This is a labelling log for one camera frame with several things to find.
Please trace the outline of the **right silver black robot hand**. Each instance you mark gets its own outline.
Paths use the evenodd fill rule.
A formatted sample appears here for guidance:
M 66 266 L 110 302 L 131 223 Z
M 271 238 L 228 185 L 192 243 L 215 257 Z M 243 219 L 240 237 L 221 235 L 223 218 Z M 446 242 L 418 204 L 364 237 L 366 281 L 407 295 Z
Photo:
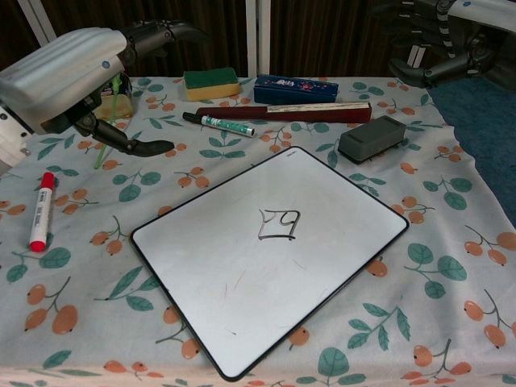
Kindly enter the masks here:
M 516 0 L 373 0 L 395 46 L 419 46 L 444 61 L 415 68 L 389 61 L 408 85 L 434 88 L 455 79 L 486 77 L 516 92 Z

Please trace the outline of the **long dark red box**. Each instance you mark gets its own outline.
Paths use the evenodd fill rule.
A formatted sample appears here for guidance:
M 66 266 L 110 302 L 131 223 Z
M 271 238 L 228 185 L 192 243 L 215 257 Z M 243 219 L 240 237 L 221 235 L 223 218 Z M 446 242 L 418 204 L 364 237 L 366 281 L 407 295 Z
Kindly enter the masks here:
M 199 108 L 199 115 L 217 119 L 264 120 L 306 123 L 367 123 L 372 116 L 368 102 Z

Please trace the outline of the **floral print tablecloth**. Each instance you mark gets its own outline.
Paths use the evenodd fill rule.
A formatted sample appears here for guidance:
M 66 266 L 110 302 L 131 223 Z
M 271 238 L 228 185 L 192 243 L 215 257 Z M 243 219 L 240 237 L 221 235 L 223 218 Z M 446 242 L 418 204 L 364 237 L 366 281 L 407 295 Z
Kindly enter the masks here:
M 516 227 L 428 91 L 340 78 L 340 96 L 406 125 L 353 164 L 343 124 L 256 120 L 253 139 L 181 121 L 179 78 L 132 82 L 140 159 L 74 130 L 34 138 L 0 177 L 0 387 L 223 387 L 129 242 L 141 223 L 275 152 L 303 147 L 392 206 L 410 228 L 240 382 L 242 387 L 516 387 Z M 47 247 L 29 248 L 38 191 L 55 175 Z

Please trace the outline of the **blue table cover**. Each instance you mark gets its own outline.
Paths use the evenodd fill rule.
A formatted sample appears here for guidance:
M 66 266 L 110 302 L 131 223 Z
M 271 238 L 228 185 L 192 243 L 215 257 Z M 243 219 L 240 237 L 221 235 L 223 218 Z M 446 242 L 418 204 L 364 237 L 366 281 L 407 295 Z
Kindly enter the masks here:
M 516 227 L 516 92 L 468 78 L 428 93 Z

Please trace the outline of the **white drawing board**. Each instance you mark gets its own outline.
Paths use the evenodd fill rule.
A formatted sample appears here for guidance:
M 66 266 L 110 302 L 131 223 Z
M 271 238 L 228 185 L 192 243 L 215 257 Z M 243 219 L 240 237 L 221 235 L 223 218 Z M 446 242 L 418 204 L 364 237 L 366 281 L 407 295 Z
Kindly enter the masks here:
M 136 228 L 131 243 L 219 375 L 238 381 L 408 226 L 292 147 Z

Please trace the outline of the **artificial red tulip green stem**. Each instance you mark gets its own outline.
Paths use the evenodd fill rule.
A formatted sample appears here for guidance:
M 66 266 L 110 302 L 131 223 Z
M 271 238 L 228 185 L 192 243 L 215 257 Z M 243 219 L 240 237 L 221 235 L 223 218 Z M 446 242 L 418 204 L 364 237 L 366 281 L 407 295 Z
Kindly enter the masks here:
M 110 125 L 112 125 L 113 122 L 115 121 L 116 108 L 117 108 L 118 95 L 119 95 L 119 87 L 122 84 L 120 76 L 121 76 L 120 73 L 117 74 L 112 79 L 112 81 L 111 81 L 111 85 L 112 85 L 112 101 L 111 101 L 111 108 L 110 108 L 110 118 L 109 118 L 109 121 L 108 121 L 108 123 Z M 95 161 L 95 164 L 94 164 L 94 168 L 95 169 L 99 169 L 100 168 L 101 163 L 102 163 L 102 159 L 103 159 L 103 156 L 104 156 L 104 153 L 105 153 L 105 150 L 106 150 L 106 145 L 103 144 L 100 152 L 98 153 L 98 157 L 97 157 L 97 159 Z

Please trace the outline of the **white vertical frame post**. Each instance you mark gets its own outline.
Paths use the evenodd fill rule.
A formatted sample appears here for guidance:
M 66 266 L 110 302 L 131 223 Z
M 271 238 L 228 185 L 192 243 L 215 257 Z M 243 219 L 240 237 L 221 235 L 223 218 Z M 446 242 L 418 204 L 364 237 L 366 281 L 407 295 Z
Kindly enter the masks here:
M 248 76 L 268 74 L 271 58 L 271 0 L 245 0 Z

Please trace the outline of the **white slanted frame post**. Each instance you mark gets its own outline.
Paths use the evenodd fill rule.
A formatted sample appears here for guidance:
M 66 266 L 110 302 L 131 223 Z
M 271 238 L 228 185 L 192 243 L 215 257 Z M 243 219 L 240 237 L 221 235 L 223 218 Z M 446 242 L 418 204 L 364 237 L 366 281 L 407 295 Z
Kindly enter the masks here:
M 40 46 L 56 38 L 56 32 L 42 0 L 17 0 L 17 2 Z

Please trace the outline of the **dark pleated curtain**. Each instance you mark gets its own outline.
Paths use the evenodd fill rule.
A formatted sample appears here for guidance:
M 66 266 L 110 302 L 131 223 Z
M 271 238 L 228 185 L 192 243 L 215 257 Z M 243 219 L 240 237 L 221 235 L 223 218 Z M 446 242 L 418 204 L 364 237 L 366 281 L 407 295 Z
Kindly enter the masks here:
M 388 63 L 408 55 L 410 36 L 428 43 L 424 65 L 444 61 L 438 0 L 271 0 L 270 67 L 291 77 L 387 77 Z M 205 31 L 201 43 L 165 46 L 130 67 L 133 77 L 179 77 L 187 70 L 231 67 L 248 74 L 244 0 L 41 0 L 54 32 L 127 27 L 140 20 L 180 19 Z

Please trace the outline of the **green white marker black cap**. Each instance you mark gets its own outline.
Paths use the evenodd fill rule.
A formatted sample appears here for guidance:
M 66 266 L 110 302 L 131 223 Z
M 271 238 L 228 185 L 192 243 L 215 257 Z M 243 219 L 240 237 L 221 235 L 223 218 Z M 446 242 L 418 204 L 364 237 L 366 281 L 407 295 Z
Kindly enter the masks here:
M 208 115 L 184 112 L 182 114 L 182 118 L 190 123 L 196 123 L 198 125 L 211 127 L 221 131 L 229 131 L 249 138 L 252 138 L 255 135 L 255 130 L 247 125 L 231 122 L 225 119 L 217 119 Z

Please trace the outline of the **yellow sponge with green pad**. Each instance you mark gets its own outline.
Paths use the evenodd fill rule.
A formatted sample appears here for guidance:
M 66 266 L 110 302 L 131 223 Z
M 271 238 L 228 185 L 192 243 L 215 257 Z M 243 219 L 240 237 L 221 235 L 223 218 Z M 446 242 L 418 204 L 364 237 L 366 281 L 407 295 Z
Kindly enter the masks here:
M 186 71 L 183 80 L 189 102 L 230 97 L 240 91 L 239 80 L 232 67 Z

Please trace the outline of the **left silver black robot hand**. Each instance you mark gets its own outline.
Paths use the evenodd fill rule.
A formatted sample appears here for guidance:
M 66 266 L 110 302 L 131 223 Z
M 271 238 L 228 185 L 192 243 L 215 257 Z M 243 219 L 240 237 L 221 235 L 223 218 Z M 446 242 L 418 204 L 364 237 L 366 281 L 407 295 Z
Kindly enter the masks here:
M 151 157 L 173 149 L 165 140 L 141 142 L 94 110 L 101 91 L 125 68 L 146 56 L 163 56 L 164 45 L 203 42 L 208 34 L 181 20 L 139 21 L 121 30 L 87 27 L 68 32 L 0 72 L 2 99 L 33 131 L 60 134 L 70 127 L 128 155 Z

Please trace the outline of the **red capped white marker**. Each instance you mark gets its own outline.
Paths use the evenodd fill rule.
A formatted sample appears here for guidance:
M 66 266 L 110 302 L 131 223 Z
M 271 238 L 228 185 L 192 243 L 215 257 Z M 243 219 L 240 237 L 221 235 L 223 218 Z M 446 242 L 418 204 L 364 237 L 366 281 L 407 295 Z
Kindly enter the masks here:
M 32 252 L 43 252 L 47 247 L 47 233 L 54 187 L 55 175 L 51 172 L 45 172 L 41 179 L 31 225 L 29 248 Z

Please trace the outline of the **black eraser block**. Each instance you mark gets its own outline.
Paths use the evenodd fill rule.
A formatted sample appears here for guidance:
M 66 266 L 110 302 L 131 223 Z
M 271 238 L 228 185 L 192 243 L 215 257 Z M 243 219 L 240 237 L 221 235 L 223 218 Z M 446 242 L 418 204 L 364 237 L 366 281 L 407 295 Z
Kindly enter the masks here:
M 405 138 L 406 125 L 387 115 L 344 132 L 338 151 L 356 164 L 377 156 Z

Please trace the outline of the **blue floral pencil case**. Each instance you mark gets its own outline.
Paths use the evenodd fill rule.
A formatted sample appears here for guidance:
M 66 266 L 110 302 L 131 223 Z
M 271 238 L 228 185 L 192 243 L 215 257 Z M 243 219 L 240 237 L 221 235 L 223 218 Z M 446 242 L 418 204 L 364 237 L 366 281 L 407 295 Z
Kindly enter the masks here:
M 296 77 L 259 75 L 253 86 L 254 102 L 292 105 L 335 102 L 339 85 Z

